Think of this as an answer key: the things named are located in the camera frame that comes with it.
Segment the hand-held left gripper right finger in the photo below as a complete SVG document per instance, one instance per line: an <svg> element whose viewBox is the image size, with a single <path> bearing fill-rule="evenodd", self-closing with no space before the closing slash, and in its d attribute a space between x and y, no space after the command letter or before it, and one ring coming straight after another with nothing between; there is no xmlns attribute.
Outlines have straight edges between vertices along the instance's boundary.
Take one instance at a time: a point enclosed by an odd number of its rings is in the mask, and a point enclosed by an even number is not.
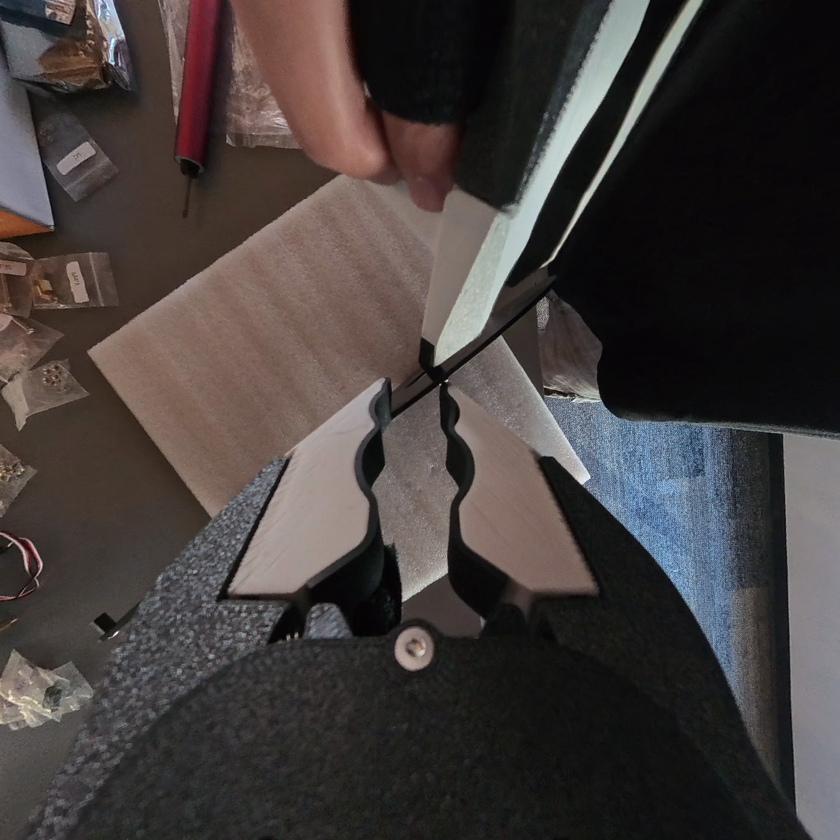
<svg viewBox="0 0 840 840"><path fill-rule="evenodd" d="M551 607L599 604L599 581L543 458L459 388L439 391L445 467L455 483L448 578L482 634L535 634Z"/></svg>

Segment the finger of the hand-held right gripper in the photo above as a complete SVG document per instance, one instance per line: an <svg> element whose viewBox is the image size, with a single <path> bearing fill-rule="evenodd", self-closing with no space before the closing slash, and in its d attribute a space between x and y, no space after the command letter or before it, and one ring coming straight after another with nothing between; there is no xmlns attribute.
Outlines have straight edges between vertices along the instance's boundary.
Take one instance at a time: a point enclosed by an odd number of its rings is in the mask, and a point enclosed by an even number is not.
<svg viewBox="0 0 840 840"><path fill-rule="evenodd" d="M703 2L611 2L508 236L508 285L570 236Z"/></svg>
<svg viewBox="0 0 840 840"><path fill-rule="evenodd" d="M509 227L521 204L497 208L455 183L444 205L428 288L424 369L441 369L483 333L508 284Z"/></svg>

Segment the dark grey desk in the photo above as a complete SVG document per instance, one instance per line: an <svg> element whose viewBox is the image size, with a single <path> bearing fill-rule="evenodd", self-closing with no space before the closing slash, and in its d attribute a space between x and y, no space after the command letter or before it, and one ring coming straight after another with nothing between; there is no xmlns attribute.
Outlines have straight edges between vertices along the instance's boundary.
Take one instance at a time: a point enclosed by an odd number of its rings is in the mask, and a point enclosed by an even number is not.
<svg viewBox="0 0 840 840"><path fill-rule="evenodd" d="M81 203L48 175L56 228L14 243L36 257L107 252L120 304L38 317L64 333L47 359L68 360L87 397L22 430L2 402L2 444L36 471L2 528L31 538L45 562L37 592L2 606L3 620L14 620L2 630L2 666L17 650L48 669L71 661L91 684L117 642L100 641L93 619L125 614L208 516L88 350L332 178L295 150L215 141L184 219L159 5L115 4L137 90L66 102L119 174Z"/></svg>

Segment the person's right hand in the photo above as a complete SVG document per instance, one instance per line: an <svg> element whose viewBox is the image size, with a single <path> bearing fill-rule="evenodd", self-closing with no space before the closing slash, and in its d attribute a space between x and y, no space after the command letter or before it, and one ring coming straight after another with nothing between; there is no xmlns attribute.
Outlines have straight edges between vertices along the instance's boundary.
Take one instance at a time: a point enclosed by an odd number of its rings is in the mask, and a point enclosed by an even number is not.
<svg viewBox="0 0 840 840"><path fill-rule="evenodd" d="M408 121L373 104L356 65L346 2L237 1L232 7L310 160L356 180L404 182L419 209L443 210L460 128Z"/></svg>

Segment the person's beige trouser leg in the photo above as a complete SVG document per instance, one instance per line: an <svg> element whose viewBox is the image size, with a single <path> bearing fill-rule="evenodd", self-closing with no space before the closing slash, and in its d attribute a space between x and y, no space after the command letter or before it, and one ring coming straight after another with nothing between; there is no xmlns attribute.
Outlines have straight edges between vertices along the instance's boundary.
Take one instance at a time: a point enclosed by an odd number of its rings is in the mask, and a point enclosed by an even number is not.
<svg viewBox="0 0 840 840"><path fill-rule="evenodd" d="M554 292L539 302L538 342L546 396L572 401L601 401L597 365L602 344L581 316Z"/></svg>

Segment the person's black clothing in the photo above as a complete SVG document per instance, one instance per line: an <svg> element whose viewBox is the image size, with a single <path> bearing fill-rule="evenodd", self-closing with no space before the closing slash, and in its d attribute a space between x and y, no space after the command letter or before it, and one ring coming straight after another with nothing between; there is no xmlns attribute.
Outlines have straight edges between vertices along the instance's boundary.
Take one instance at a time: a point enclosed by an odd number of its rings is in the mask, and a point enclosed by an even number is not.
<svg viewBox="0 0 840 840"><path fill-rule="evenodd" d="M613 414L838 438L838 2L706 2L559 254Z"/></svg>

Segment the white foam sheet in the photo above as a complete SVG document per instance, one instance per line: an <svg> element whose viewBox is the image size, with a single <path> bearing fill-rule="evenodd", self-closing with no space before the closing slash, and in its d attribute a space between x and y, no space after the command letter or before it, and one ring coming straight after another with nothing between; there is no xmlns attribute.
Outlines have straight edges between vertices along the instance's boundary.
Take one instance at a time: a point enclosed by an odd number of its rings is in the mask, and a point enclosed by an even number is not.
<svg viewBox="0 0 840 840"><path fill-rule="evenodd" d="M404 187L339 176L89 351L210 517L374 381L416 372L439 218ZM504 339L454 384L589 480ZM455 483L438 404L389 425L374 485L404 601L447 573Z"/></svg>

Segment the large clear plastic bag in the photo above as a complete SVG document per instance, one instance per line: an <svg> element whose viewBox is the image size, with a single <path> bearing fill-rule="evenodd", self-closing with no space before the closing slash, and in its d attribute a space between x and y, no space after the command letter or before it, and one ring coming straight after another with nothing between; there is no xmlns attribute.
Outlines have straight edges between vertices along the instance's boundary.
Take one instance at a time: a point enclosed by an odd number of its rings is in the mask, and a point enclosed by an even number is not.
<svg viewBox="0 0 840 840"><path fill-rule="evenodd" d="M173 112L182 92L188 1L158 3L170 61ZM225 3L217 54L213 133L232 146L295 149L287 121L270 93L237 18Z"/></svg>

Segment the small bag with silver nuts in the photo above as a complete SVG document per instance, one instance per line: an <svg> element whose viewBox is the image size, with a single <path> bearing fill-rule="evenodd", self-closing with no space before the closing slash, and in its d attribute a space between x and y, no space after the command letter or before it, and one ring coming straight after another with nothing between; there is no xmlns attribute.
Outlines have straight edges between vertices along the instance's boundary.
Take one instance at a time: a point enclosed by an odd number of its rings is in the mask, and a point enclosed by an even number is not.
<svg viewBox="0 0 840 840"><path fill-rule="evenodd" d="M54 360L18 374L2 388L19 431L31 416L87 396L89 392L71 373L68 360Z"/></svg>

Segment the small clear parts bag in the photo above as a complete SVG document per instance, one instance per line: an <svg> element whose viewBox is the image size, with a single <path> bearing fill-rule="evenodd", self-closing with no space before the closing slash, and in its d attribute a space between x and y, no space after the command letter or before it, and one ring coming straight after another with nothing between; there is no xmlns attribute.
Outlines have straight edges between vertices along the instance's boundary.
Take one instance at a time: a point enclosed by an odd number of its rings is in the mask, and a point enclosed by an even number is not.
<svg viewBox="0 0 840 840"><path fill-rule="evenodd" d="M35 468L1 445L1 517L36 474Z"/></svg>
<svg viewBox="0 0 840 840"><path fill-rule="evenodd" d="M31 370L64 334L40 322L1 315L1 383Z"/></svg>
<svg viewBox="0 0 840 840"><path fill-rule="evenodd" d="M31 268L34 258L23 248L1 242L1 313L28 318L34 303Z"/></svg>

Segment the small bag with brass parts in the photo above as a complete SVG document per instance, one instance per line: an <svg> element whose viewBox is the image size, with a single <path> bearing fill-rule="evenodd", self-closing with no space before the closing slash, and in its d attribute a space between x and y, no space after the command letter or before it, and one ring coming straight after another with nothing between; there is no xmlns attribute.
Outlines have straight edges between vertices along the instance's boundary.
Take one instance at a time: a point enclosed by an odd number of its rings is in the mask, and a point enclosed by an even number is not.
<svg viewBox="0 0 840 840"><path fill-rule="evenodd" d="M116 308L110 256L87 252L35 259L30 265L33 309Z"/></svg>

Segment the small grey labelled bag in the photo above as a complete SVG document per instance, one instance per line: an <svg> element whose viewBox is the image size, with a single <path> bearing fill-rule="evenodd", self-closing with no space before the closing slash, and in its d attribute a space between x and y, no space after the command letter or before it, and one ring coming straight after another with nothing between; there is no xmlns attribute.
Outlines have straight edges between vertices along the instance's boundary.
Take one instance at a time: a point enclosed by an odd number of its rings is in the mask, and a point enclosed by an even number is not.
<svg viewBox="0 0 840 840"><path fill-rule="evenodd" d="M36 129L42 163L76 203L100 191L119 174L118 167L66 108L47 112Z"/></svg>

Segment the small cardboard box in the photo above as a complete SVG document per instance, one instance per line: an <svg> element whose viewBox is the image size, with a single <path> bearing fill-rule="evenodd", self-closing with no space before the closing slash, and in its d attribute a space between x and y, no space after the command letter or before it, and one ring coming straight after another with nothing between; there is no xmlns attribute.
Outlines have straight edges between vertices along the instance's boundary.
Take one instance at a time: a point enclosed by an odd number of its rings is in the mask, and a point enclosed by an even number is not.
<svg viewBox="0 0 840 840"><path fill-rule="evenodd" d="M1 238L54 228L28 94L1 59Z"/></svg>

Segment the red handled screwdriver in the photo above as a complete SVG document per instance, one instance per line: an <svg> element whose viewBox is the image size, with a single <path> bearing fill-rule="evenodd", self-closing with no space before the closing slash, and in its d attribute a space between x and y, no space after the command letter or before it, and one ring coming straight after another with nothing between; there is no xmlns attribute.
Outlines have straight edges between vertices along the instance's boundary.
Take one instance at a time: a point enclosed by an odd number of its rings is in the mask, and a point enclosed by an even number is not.
<svg viewBox="0 0 840 840"><path fill-rule="evenodd" d="M181 98L174 159L185 177L182 217L187 218L194 181L204 172L224 2L191 1L185 28Z"/></svg>

